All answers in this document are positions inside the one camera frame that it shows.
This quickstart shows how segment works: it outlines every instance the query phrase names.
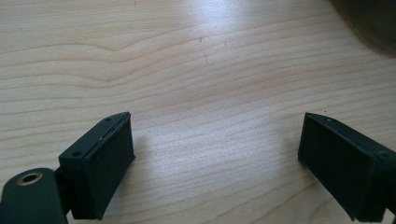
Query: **light wood surface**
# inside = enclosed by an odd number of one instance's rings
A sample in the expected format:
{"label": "light wood surface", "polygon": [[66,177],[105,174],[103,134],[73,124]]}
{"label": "light wood surface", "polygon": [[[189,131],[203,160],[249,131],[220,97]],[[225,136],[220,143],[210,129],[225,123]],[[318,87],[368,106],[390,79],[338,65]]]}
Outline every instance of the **light wood surface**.
{"label": "light wood surface", "polygon": [[297,161],[304,113],[396,149],[395,99],[396,59],[326,0],[0,2],[0,187],[130,111],[102,224],[350,223]]}

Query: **textured surface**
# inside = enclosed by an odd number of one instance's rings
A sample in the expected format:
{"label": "textured surface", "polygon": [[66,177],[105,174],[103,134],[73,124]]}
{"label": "textured surface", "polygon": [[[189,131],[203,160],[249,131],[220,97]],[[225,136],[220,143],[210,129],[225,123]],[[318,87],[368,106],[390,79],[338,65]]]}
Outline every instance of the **textured surface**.
{"label": "textured surface", "polygon": [[130,111],[101,223],[350,223],[297,161],[304,112],[396,149],[395,74],[325,0],[4,0],[0,187]]}

